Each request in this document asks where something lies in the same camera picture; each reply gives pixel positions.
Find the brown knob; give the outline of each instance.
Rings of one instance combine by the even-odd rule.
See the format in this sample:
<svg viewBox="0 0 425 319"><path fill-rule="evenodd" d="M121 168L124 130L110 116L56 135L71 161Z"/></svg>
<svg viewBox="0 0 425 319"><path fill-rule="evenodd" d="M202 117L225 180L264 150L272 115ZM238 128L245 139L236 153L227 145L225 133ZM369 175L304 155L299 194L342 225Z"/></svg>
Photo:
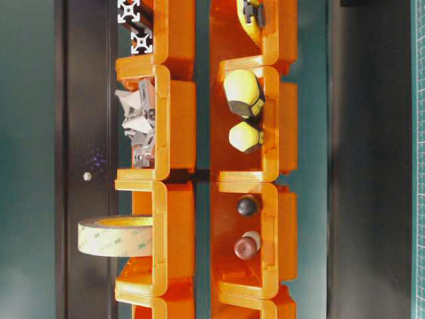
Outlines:
<svg viewBox="0 0 425 319"><path fill-rule="evenodd" d="M257 244L251 237L239 238L234 244L234 253L243 261L247 261L256 255Z"/></svg>

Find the roll of tape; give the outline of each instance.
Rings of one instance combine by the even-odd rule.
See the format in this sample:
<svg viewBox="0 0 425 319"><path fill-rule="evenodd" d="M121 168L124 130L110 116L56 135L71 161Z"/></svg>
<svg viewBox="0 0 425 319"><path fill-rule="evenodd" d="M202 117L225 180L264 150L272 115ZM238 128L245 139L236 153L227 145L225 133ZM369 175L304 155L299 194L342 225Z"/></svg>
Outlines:
<svg viewBox="0 0 425 319"><path fill-rule="evenodd" d="M78 250L105 257L152 255L152 217L117 216L78 223Z"/></svg>

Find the screw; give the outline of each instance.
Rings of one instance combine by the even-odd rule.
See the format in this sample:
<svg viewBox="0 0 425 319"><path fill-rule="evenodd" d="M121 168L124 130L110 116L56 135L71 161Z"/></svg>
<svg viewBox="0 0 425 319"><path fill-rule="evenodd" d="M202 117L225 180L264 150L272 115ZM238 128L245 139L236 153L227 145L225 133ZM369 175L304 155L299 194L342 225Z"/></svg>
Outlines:
<svg viewBox="0 0 425 319"><path fill-rule="evenodd" d="M88 171L86 173L84 173L84 175L82 176L82 178L84 179L84 181L90 181L92 178L92 174L90 174Z"/></svg>

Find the plastic parts bin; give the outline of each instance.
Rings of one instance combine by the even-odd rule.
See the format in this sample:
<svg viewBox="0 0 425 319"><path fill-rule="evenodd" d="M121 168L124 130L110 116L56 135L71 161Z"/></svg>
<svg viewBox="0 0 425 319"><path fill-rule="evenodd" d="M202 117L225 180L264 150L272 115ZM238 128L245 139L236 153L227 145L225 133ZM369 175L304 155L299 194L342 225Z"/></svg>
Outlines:
<svg viewBox="0 0 425 319"><path fill-rule="evenodd" d="M132 319L192 319L195 317L192 284L175 284L162 297L116 292L119 302L131 304Z"/></svg>
<svg viewBox="0 0 425 319"><path fill-rule="evenodd" d="M236 0L211 0L211 76L218 68L274 66L287 74L298 54L297 0L263 0L266 25L261 46L245 33L238 20Z"/></svg>
<svg viewBox="0 0 425 319"><path fill-rule="evenodd" d="M280 173L297 169L298 88L280 82L271 66L249 68L259 78L266 96L262 107L264 145L245 154L228 141L231 127L240 117L231 113L223 89L226 72L211 88L211 174L219 181L275 181Z"/></svg>
<svg viewBox="0 0 425 319"><path fill-rule="evenodd" d="M296 303L286 286L281 286L278 295L271 300L231 294L218 294L212 299L212 319L296 319Z"/></svg>
<svg viewBox="0 0 425 319"><path fill-rule="evenodd" d="M130 91L136 91L137 82L147 76L155 77L155 167L118 169L117 179L163 180L171 169L195 171L195 83L171 80L163 65L117 69L118 80Z"/></svg>
<svg viewBox="0 0 425 319"><path fill-rule="evenodd" d="M249 217L236 206L244 194L257 194L262 210ZM248 261L234 253L247 231L261 237L260 252ZM211 183L211 269L218 291L271 299L283 280L297 276L297 195L271 183Z"/></svg>
<svg viewBox="0 0 425 319"><path fill-rule="evenodd" d="M195 0L153 0L153 52L119 58L116 68L164 64L179 80L191 80L195 59Z"/></svg>
<svg viewBox="0 0 425 319"><path fill-rule="evenodd" d="M130 258L116 280L116 294L162 296L172 284L192 283L195 263L195 206L191 182L116 180L132 191L133 215L152 215L151 257Z"/></svg>

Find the orange storage bin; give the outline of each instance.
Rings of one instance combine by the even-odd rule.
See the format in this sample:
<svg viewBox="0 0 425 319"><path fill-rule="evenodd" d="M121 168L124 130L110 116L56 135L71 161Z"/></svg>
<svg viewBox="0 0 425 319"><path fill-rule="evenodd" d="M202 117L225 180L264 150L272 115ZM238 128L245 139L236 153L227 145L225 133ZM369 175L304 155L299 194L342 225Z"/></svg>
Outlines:
<svg viewBox="0 0 425 319"><path fill-rule="evenodd" d="M226 72L211 88L211 174L219 181L275 181L297 169L298 88L280 82L271 66L250 68L259 78L266 102L262 108L264 144L245 154L230 145L228 132L242 118L231 113L223 89Z"/></svg>
<svg viewBox="0 0 425 319"><path fill-rule="evenodd" d="M195 317L191 284L175 284L162 297L116 292L115 298L119 302L132 305L132 319L192 319Z"/></svg>
<svg viewBox="0 0 425 319"><path fill-rule="evenodd" d="M195 0L152 0L153 51L119 58L116 68L164 64L173 78L191 80L195 59Z"/></svg>
<svg viewBox="0 0 425 319"><path fill-rule="evenodd" d="M218 71L274 66L287 74L298 55L297 0L260 0L266 25L258 47L238 20L236 0L211 0L211 76Z"/></svg>
<svg viewBox="0 0 425 319"><path fill-rule="evenodd" d="M155 167L119 169L117 179L163 180L171 169L195 171L195 83L171 80L163 65L117 69L118 80L130 91L136 91L137 82L147 76L155 77Z"/></svg>
<svg viewBox="0 0 425 319"><path fill-rule="evenodd" d="M212 293L212 319L296 319L297 306L286 286L271 300Z"/></svg>
<svg viewBox="0 0 425 319"><path fill-rule="evenodd" d="M195 206L191 182L116 180L133 194L133 215L152 215L151 257L130 258L116 280L116 294L162 296L173 284L192 283Z"/></svg>
<svg viewBox="0 0 425 319"><path fill-rule="evenodd" d="M259 213L238 213L244 194L261 199ZM243 261L234 243L247 231L259 232L262 244L253 259ZM211 263L219 292L275 297L281 281L297 276L297 195L271 183L211 183Z"/></svg>

